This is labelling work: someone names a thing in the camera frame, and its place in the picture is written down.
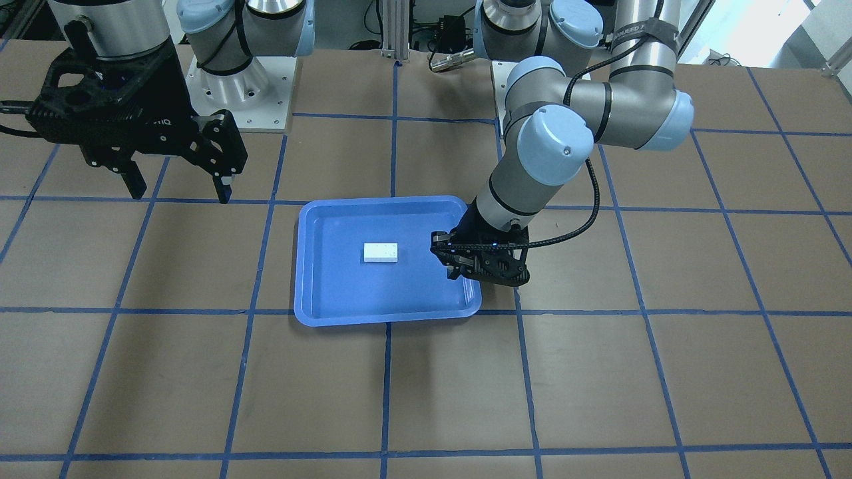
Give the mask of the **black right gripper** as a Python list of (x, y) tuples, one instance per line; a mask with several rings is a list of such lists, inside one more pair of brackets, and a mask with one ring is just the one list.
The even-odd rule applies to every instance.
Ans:
[[(221, 204), (231, 199), (234, 176), (248, 158), (231, 111), (194, 111), (171, 39), (139, 57), (93, 64), (65, 49), (25, 119), (49, 142), (180, 156), (210, 175)], [(131, 156), (110, 156), (100, 165), (121, 177), (132, 199), (146, 194)]]

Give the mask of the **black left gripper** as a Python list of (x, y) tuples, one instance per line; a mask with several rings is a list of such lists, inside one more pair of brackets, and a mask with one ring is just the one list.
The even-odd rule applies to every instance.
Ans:
[(509, 225), (509, 231), (497, 230), (479, 212), (476, 203), (469, 204), (459, 224), (449, 232), (432, 231), (430, 251), (447, 268), (447, 278), (460, 277), (517, 287), (529, 282), (527, 250), (515, 257), (513, 249), (500, 245), (526, 245), (529, 228)]

